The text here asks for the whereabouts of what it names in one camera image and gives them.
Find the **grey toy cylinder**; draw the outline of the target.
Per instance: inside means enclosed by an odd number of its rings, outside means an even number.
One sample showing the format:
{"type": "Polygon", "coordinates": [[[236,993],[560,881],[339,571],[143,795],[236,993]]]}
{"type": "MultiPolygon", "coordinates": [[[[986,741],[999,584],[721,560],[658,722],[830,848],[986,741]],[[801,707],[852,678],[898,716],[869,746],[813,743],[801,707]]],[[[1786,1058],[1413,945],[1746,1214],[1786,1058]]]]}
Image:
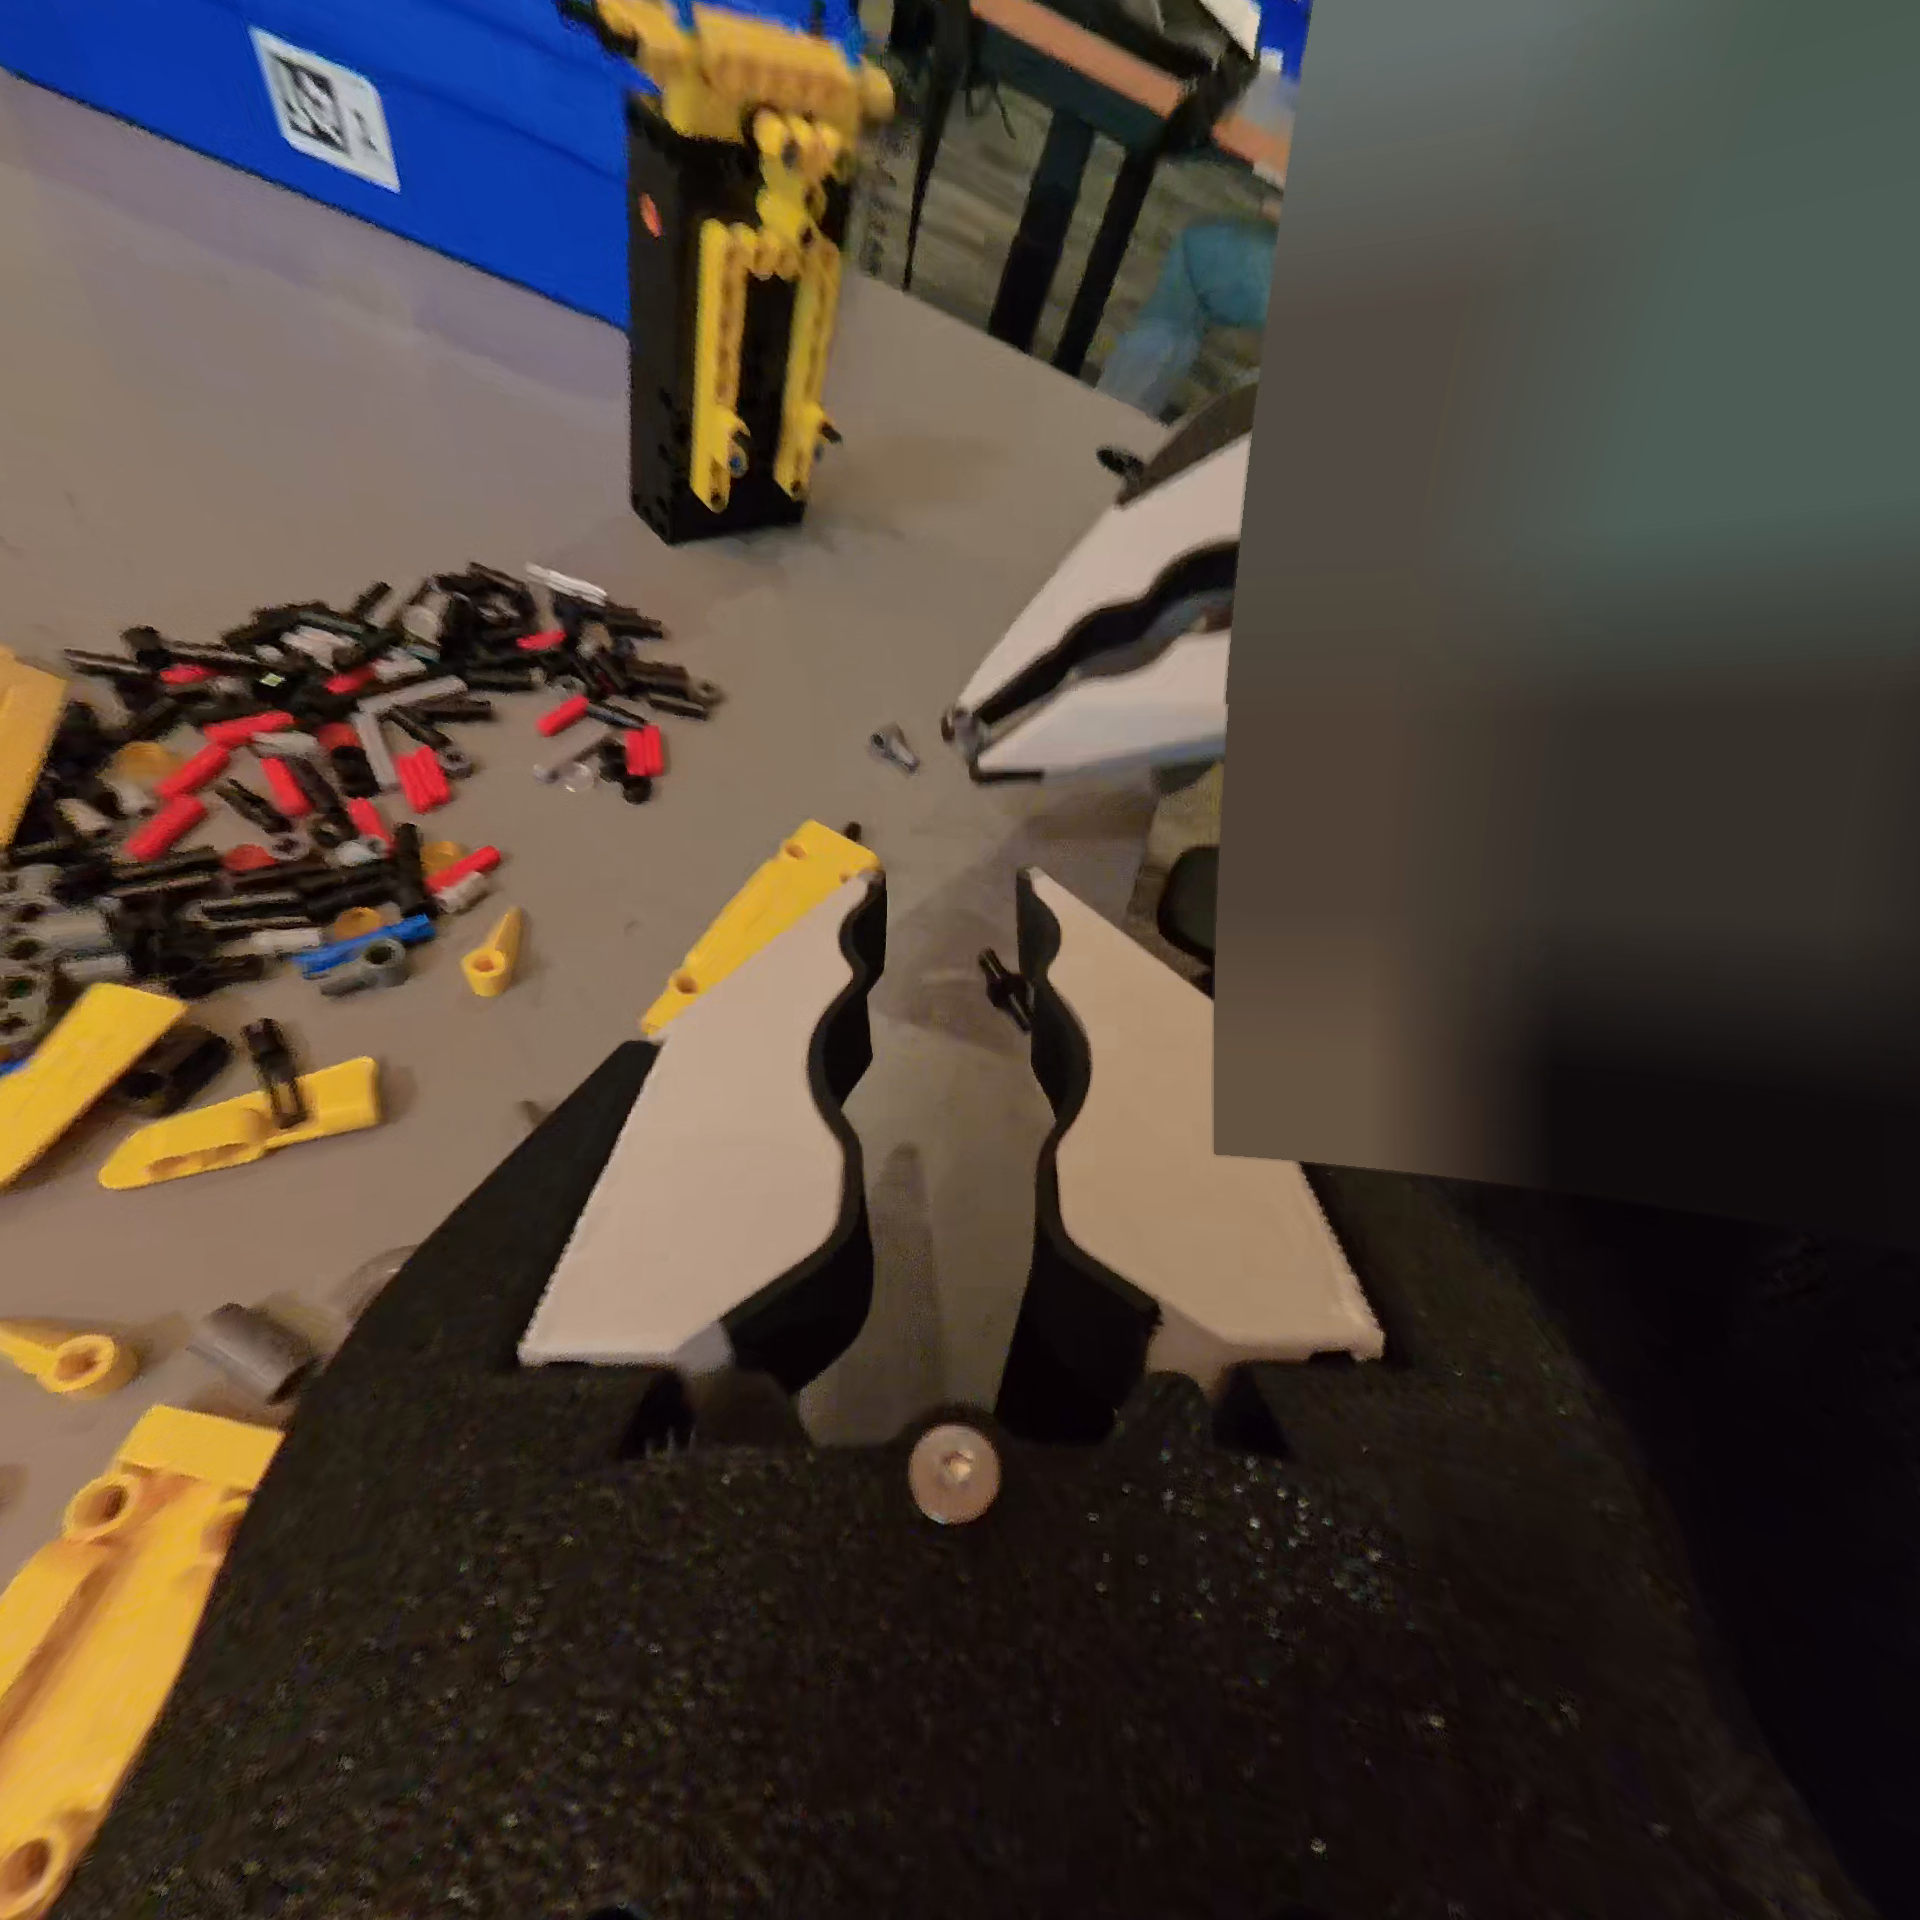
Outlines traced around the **grey toy cylinder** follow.
{"type": "Polygon", "coordinates": [[[238,1302],[209,1309],[187,1335],[186,1353],[264,1409],[296,1401],[323,1367],[323,1350],[300,1329],[238,1302]]]}

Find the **yellow rectangular toy panel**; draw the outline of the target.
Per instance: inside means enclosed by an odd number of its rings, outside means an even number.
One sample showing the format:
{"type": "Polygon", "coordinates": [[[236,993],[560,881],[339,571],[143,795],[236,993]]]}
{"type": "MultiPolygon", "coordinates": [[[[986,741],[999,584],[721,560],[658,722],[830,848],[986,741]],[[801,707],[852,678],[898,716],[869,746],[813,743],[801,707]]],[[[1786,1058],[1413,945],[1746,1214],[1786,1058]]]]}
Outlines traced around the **yellow rectangular toy panel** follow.
{"type": "Polygon", "coordinates": [[[856,833],[800,823],[684,950],[638,1016],[638,1036],[658,1043],[684,1012],[842,886],[882,874],[882,859],[856,833]]]}

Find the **pile of toy building pieces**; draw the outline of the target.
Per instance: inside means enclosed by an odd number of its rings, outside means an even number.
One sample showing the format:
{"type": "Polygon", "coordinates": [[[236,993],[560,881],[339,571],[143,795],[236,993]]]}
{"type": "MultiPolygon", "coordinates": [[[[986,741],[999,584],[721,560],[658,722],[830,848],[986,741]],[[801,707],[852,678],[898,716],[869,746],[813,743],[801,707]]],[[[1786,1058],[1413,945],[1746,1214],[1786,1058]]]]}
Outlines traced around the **pile of toy building pieces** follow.
{"type": "Polygon", "coordinates": [[[207,639],[130,627],[53,667],[3,650],[3,1069],[94,987],[194,1002],[434,925],[498,852],[428,845],[523,709],[542,784],[651,798],[663,720],[725,691],[660,618],[545,566],[286,598],[207,639]]]}

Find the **black framed table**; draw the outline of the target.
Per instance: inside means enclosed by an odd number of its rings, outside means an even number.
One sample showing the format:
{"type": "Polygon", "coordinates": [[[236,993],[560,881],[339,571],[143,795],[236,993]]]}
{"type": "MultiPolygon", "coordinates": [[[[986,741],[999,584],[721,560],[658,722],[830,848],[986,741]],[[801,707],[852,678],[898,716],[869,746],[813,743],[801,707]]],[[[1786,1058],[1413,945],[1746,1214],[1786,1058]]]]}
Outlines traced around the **black framed table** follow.
{"type": "Polygon", "coordinates": [[[862,261],[990,338],[1098,378],[1181,228],[1280,221],[1289,75],[1211,4],[886,12],[862,261]]]}

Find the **blue toy pin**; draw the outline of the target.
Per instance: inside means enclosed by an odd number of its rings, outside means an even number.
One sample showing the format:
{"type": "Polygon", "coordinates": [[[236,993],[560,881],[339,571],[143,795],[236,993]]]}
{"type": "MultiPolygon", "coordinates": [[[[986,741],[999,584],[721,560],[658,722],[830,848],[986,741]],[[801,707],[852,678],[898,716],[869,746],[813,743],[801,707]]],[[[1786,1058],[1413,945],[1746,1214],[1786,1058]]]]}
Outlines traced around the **blue toy pin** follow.
{"type": "Polygon", "coordinates": [[[387,993],[412,976],[418,948],[432,945],[435,933],[432,918],[408,916],[305,953],[298,973],[326,998],[387,993]]]}

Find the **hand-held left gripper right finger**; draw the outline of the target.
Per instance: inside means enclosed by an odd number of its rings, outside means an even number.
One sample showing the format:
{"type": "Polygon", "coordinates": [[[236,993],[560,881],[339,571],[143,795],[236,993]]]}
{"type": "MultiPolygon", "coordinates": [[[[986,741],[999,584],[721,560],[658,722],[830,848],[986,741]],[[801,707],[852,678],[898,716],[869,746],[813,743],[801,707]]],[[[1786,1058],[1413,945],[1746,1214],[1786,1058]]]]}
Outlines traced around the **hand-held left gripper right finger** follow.
{"type": "Polygon", "coordinates": [[[1152,1377],[1219,1404],[1247,1369],[1379,1363],[1304,1168],[1216,1148],[1211,998],[1041,869],[1016,934],[1050,1126],[995,1423],[1113,1429],[1152,1377]]]}

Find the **small yellow toy connector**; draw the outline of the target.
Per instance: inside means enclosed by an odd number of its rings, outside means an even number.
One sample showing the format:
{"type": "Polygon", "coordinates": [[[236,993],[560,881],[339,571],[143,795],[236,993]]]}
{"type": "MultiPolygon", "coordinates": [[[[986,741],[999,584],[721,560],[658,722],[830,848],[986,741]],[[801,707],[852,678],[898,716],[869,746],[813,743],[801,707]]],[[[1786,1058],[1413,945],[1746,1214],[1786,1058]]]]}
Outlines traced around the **small yellow toy connector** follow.
{"type": "Polygon", "coordinates": [[[25,1381],[64,1401],[97,1401],[137,1379],[132,1344],[104,1330],[35,1319],[1,1320],[1,1361],[25,1381]]]}

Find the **blue box with printed tag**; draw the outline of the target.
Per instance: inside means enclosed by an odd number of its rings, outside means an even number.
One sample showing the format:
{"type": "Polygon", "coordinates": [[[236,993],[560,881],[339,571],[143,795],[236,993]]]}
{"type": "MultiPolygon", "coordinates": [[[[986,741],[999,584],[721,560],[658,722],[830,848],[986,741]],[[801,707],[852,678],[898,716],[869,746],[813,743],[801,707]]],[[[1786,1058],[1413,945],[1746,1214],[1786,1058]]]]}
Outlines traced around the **blue box with printed tag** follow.
{"type": "Polygon", "coordinates": [[[627,105],[547,3],[6,3],[3,70],[626,329],[627,105]]]}

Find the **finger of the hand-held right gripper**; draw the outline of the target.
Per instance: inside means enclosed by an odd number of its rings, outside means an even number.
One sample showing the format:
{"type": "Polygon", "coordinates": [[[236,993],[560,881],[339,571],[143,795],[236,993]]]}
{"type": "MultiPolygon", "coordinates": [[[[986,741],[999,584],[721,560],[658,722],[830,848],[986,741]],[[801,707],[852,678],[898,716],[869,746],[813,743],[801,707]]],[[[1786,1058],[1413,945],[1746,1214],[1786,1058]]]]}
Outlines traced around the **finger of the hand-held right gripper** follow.
{"type": "Polygon", "coordinates": [[[1069,668],[1010,712],[968,714],[968,773],[977,784],[1048,782],[1206,768],[1227,743],[1233,630],[1194,628],[1155,650],[1069,668]]]}
{"type": "Polygon", "coordinates": [[[1111,655],[1132,660],[1167,612],[1232,598],[1250,439],[1169,436],[974,668],[954,709],[997,718],[1111,655]]]}

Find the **black and yellow toy assembly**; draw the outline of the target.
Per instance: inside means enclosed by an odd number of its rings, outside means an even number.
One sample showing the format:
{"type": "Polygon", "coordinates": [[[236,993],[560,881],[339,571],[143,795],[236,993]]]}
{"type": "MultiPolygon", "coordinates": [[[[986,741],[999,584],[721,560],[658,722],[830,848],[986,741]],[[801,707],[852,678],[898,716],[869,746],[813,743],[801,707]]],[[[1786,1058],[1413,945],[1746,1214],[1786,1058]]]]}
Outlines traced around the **black and yellow toy assembly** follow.
{"type": "Polygon", "coordinates": [[[896,111],[852,4],[558,4],[626,106],[629,503],[665,547],[793,527],[865,139],[896,111]]]}

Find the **large yellow toy panel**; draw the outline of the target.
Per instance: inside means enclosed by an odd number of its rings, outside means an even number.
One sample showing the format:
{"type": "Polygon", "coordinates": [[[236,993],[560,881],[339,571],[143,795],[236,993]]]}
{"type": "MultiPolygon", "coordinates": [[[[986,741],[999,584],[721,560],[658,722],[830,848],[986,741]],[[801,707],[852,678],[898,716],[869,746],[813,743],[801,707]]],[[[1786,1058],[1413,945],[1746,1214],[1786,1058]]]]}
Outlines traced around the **large yellow toy panel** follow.
{"type": "Polygon", "coordinates": [[[281,1433],[155,1404],[1,1597],[1,1914],[46,1916],[174,1691],[281,1433]]]}

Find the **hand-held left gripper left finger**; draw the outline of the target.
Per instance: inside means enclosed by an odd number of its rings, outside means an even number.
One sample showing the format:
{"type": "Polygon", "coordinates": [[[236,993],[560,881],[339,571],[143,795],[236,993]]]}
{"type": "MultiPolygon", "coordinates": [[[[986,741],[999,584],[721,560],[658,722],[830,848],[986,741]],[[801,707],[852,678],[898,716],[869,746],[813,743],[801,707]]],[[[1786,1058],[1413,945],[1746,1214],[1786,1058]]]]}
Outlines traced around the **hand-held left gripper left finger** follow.
{"type": "Polygon", "coordinates": [[[873,1301],[848,1103],[871,1069],[882,869],[800,912],[643,1046],[643,1074],[515,1344],[525,1370],[817,1381],[873,1301]]]}

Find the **long yellow toy beam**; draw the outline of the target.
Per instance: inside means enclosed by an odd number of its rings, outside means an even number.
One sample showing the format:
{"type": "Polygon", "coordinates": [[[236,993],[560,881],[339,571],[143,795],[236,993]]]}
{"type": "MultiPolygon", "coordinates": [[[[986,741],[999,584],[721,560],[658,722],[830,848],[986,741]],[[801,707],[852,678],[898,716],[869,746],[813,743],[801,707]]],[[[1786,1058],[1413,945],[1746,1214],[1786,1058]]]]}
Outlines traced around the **long yellow toy beam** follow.
{"type": "Polygon", "coordinates": [[[352,1058],[305,1072],[296,1091],[301,1121],[279,1125],[267,1092],[151,1121],[122,1140],[97,1170],[97,1188],[132,1192],[248,1168],[293,1147],[367,1132],[382,1125],[379,1065],[352,1058]]]}

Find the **yellow wedge toy panel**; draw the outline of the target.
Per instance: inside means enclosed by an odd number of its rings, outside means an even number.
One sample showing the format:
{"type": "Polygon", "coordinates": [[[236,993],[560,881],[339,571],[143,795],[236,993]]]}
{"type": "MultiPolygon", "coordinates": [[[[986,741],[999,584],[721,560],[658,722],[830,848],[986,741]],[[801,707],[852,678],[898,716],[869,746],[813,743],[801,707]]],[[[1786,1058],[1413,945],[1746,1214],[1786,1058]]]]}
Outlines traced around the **yellow wedge toy panel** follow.
{"type": "Polygon", "coordinates": [[[25,1175],[166,1039],[177,996],[95,982],[1,1080],[1,1188],[25,1175]]]}

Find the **black toy connector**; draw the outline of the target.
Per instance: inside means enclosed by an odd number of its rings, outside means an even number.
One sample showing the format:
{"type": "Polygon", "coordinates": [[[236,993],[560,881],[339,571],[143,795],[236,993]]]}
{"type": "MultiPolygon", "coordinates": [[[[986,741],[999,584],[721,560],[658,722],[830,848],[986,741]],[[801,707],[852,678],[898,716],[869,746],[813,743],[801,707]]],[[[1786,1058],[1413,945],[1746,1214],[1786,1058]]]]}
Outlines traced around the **black toy connector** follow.
{"type": "Polygon", "coordinates": [[[300,1066],[283,1029],[274,1018],[250,1021],[242,1029],[259,1097],[277,1132],[298,1130],[310,1118],[300,1066]]]}

